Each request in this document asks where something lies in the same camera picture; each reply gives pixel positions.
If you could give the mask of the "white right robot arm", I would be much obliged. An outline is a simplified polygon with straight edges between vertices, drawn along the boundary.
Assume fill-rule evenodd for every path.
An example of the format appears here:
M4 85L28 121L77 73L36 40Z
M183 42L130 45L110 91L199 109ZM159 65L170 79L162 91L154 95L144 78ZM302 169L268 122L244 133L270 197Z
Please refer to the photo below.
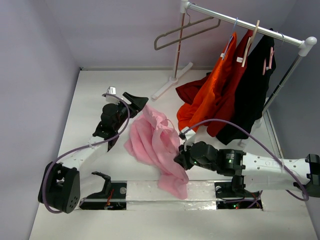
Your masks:
M179 147L174 161L185 170L194 166L230 177L217 190L218 198L243 198L263 190L298 191L304 187L310 197L320 196L320 157L274 160L236 149L216 149L203 141Z

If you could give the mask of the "pink t shirt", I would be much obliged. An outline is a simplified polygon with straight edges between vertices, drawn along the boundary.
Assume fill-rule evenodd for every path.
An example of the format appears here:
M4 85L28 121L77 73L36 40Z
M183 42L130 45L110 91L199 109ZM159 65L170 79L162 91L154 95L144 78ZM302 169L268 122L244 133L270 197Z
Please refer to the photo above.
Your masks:
M165 144L153 139L157 124L163 120L169 119L164 113L146 105L142 114L131 124L129 138L124 148L138 162L159 170L158 188L180 200L185 200L188 197L189 177L186 171L174 162L179 153L180 143Z

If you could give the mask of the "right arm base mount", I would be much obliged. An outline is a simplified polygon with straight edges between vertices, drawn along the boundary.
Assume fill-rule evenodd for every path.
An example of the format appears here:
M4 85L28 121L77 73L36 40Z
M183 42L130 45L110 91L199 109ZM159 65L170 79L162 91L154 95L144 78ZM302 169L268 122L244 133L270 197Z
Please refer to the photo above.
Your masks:
M235 180L216 181L214 187L218 210L263 209L261 191L248 191Z

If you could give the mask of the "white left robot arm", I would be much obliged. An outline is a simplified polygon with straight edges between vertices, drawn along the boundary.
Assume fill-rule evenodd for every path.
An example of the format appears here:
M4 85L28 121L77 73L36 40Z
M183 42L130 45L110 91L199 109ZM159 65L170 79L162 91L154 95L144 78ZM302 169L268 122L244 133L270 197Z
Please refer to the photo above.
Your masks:
M71 213L81 198L80 170L92 164L116 144L119 136L148 102L127 92L121 99L110 93L103 97L115 98L102 108L100 121L86 145L74 148L50 162L44 170L38 202L53 214Z

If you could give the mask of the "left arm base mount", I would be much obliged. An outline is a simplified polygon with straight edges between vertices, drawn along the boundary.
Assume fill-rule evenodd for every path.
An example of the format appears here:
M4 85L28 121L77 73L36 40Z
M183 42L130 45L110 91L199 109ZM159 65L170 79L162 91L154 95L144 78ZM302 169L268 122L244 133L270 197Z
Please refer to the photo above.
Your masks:
M126 210L127 182L113 181L111 177L99 171L81 182L81 210Z

